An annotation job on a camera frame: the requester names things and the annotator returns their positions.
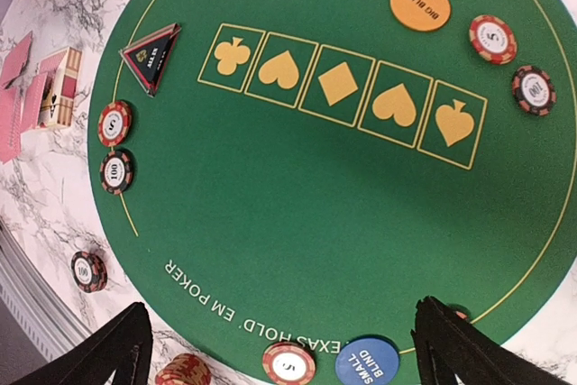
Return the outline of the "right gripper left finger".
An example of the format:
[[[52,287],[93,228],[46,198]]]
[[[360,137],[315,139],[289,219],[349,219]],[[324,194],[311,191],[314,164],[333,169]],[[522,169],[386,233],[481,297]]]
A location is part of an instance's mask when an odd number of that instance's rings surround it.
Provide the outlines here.
[[[76,348],[17,384],[146,384],[153,337],[148,310],[134,302]]]

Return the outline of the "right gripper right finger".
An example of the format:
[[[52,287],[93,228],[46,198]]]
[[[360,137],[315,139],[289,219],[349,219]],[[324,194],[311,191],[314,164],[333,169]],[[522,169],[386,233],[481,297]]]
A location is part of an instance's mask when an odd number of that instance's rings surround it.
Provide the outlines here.
[[[491,341],[435,297],[417,302],[411,331],[422,384],[562,384]]]

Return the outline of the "red poker chip stack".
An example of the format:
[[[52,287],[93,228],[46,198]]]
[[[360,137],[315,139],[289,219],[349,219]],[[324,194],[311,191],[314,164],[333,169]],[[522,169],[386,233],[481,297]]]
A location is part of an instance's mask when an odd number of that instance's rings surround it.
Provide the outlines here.
[[[156,385],[209,385],[211,380],[207,364],[191,353],[177,355],[155,376]]]

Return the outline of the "black poker chip stack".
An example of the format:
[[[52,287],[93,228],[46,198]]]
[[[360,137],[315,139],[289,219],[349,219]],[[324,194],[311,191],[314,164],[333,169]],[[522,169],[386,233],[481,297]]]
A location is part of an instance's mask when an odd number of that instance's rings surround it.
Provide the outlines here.
[[[107,283],[105,263],[96,254],[78,251],[71,258],[71,269],[77,286],[86,293],[103,290]]]

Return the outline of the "blue small blind button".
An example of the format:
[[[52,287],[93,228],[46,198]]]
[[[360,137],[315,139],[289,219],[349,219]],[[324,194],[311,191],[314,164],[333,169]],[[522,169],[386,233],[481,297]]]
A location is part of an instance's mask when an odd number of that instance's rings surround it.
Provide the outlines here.
[[[391,341],[368,336],[346,344],[336,357],[334,370],[345,385],[389,384],[399,366],[399,354]]]

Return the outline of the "red playing card deck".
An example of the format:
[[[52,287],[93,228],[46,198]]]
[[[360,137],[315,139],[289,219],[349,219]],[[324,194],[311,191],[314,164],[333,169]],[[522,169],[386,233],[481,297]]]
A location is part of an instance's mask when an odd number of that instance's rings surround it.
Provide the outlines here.
[[[29,32],[8,53],[1,70],[1,162],[7,163],[20,155],[22,133],[37,127],[41,102],[49,87],[49,74],[35,75],[22,91],[13,82],[20,77],[29,59],[32,32]]]

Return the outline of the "black triangular dealer button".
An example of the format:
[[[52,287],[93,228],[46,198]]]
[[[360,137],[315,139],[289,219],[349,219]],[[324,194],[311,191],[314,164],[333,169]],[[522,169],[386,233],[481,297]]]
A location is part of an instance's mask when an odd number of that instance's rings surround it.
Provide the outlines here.
[[[150,97],[155,97],[158,92],[164,69],[180,31],[181,26],[173,23],[130,43],[119,51],[123,62]]]

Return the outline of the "orange big blind button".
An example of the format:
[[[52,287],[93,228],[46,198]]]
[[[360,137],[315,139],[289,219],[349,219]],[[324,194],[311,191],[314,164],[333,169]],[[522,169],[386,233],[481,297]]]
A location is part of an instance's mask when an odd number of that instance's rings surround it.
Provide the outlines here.
[[[452,15],[449,0],[389,0],[391,12],[404,26],[417,32],[444,27]]]

